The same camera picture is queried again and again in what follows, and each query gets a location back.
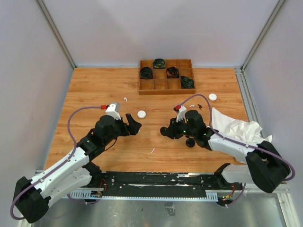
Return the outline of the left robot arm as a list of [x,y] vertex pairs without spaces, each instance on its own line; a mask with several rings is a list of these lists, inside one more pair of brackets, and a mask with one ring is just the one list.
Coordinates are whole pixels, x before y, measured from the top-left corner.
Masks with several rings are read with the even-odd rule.
[[21,177],[16,182],[10,215],[14,208],[22,214],[20,219],[35,223],[62,196],[85,185],[96,187],[101,183],[101,175],[89,171],[86,166],[106,150],[106,146],[118,137],[136,135],[141,123],[126,114],[127,123],[116,120],[110,115],[103,115],[88,134],[61,160],[30,179]]

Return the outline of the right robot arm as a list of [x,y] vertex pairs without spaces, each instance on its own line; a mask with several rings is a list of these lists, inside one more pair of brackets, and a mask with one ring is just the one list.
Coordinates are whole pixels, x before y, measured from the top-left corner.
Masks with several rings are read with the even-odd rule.
[[179,113],[168,127],[161,127],[160,133],[170,139],[186,136],[202,148],[242,161],[243,165],[227,164],[221,168],[214,178],[219,189],[226,189],[231,183],[253,183],[262,191],[272,193],[291,173],[290,165],[270,142],[250,144],[222,135],[207,127],[196,110]]

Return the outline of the white charging case centre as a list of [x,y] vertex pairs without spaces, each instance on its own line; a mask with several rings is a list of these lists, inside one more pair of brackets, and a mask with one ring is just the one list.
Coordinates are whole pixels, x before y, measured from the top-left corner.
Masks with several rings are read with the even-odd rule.
[[138,118],[143,119],[146,117],[146,112],[144,110],[140,110],[137,112],[137,116]]

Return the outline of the white charging case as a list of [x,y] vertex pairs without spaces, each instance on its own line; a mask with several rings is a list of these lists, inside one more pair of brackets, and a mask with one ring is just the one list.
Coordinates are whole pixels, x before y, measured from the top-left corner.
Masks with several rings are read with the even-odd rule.
[[138,118],[143,119],[146,117],[146,112],[144,110],[140,110],[137,112],[137,116]]
[[208,99],[210,101],[216,101],[217,100],[217,95],[214,93],[209,94]]

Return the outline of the white charging case right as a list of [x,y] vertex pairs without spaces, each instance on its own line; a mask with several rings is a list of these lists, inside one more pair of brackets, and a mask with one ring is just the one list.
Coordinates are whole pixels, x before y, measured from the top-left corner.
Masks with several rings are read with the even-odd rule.
[[209,94],[208,99],[210,101],[216,101],[217,100],[217,95],[214,93]]

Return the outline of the wooden compartment tray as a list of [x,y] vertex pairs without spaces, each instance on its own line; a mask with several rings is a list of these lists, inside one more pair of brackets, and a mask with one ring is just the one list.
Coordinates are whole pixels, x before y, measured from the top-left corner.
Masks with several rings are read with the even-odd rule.
[[141,60],[140,95],[187,95],[196,92],[191,59]]

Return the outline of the crumpled white cloth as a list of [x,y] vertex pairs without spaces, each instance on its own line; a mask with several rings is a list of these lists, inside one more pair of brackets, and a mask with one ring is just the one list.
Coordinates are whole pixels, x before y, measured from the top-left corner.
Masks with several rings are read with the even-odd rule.
[[[224,137],[241,141],[244,144],[256,145],[263,141],[272,141],[272,136],[261,137],[262,127],[255,121],[245,122],[236,120],[220,113],[217,109],[212,108],[212,127],[218,130]],[[241,146],[214,134],[210,139],[212,150],[228,154],[236,159],[237,162],[246,164],[246,154],[253,149]]]

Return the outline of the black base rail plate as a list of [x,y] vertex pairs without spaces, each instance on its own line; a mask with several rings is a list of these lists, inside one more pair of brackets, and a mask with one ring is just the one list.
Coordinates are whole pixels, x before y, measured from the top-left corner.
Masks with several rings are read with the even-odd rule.
[[85,188],[95,188],[103,197],[200,198],[207,190],[241,190],[215,174],[164,172],[102,172]]

